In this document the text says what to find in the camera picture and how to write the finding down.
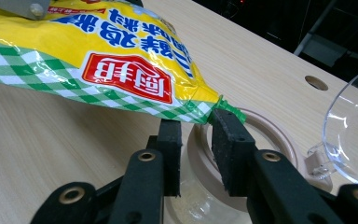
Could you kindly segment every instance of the snack bag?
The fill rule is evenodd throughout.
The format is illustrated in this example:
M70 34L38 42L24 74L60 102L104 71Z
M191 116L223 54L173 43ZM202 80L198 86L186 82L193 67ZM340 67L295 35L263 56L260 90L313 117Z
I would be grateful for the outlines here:
M42 21L0 10L0 83L206 123L244 115L206 85L172 26L128 2L52 1Z

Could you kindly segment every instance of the red label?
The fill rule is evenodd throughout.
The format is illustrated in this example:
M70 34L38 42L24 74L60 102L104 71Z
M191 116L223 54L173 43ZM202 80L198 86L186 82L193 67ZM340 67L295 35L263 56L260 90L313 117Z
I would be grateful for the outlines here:
M49 14L64 14L64 15L72 15L72 14L79 14L85 12L99 12L104 13L106 8L99 8L99 9L72 9L67 7L48 7Z
M172 103L171 77L139 56L91 53L82 78L147 99Z

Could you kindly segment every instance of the green checkered pattern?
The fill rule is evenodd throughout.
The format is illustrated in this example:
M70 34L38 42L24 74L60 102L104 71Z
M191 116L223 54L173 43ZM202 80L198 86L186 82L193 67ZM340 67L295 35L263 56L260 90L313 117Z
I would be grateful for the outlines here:
M182 106L160 105L112 89L85 84L71 75L78 72L71 64L34 49L0 44L0 83L10 86L193 123L205 123L215 106L199 101L179 101Z

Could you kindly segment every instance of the light wood surface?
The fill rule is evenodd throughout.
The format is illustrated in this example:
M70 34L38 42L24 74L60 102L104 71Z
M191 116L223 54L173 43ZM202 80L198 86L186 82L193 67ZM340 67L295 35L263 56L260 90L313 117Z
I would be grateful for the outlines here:
M231 104L268 115L304 154L321 141L324 114L345 82L190 0L144 4L175 27L207 83ZM120 177L158 124L146 114L0 85L0 223L28 223L66 183L100 188ZM184 143L191 127L183 124Z

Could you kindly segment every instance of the clear plastic bowl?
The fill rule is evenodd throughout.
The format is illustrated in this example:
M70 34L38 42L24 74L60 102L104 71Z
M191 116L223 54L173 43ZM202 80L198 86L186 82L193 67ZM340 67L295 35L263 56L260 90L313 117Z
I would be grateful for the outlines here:
M330 105L324 119L323 143L335 168L358 183L358 76Z

